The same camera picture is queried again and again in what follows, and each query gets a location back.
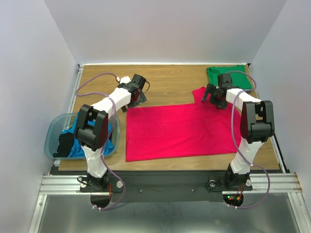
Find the red t shirt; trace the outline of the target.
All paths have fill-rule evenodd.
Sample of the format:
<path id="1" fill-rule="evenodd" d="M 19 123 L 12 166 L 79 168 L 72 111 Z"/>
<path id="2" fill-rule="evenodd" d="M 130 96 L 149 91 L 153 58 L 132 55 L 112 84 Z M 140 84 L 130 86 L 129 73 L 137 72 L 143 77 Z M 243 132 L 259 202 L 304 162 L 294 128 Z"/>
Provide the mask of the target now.
<path id="1" fill-rule="evenodd" d="M 241 114 L 201 102 L 205 90 L 193 90 L 194 103 L 128 110 L 126 161 L 236 153 Z"/>

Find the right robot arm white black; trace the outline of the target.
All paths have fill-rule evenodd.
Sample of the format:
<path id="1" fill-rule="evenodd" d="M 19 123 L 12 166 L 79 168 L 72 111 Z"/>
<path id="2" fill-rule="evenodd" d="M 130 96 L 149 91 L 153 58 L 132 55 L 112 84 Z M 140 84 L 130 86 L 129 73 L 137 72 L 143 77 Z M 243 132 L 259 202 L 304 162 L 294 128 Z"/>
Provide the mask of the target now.
<path id="1" fill-rule="evenodd" d="M 249 95 L 250 90 L 243 90 L 233 85 L 231 72 L 220 74 L 217 85 L 208 84 L 202 102 L 208 100 L 217 108 L 225 109 L 232 104 L 231 112 L 241 112 L 241 141 L 233 140 L 237 149 L 235 158 L 228 165 L 223 184 L 225 189 L 251 186 L 250 168 L 262 145 L 274 135 L 274 107 L 270 100 L 260 100 Z"/>

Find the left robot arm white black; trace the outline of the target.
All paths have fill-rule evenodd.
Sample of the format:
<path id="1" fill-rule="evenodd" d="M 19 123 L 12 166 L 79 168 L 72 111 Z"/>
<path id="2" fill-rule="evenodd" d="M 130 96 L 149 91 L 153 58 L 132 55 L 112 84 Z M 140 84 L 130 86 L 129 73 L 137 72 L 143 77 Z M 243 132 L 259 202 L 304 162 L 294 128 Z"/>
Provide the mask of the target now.
<path id="1" fill-rule="evenodd" d="M 80 180 L 85 186 L 91 186 L 97 191 L 104 191 L 108 188 L 108 168 L 103 162 L 104 147 L 112 133 L 108 128 L 111 117 L 116 118 L 119 109 L 126 112 L 147 99 L 143 92 L 144 85 L 148 82 L 146 78 L 134 74 L 132 78 L 115 76 L 118 86 L 111 94 L 91 92 L 79 94 L 82 97 L 87 95 L 102 95 L 104 98 L 92 105 L 81 106 L 74 128 L 74 137 L 78 140 L 87 162 L 87 178 Z"/>

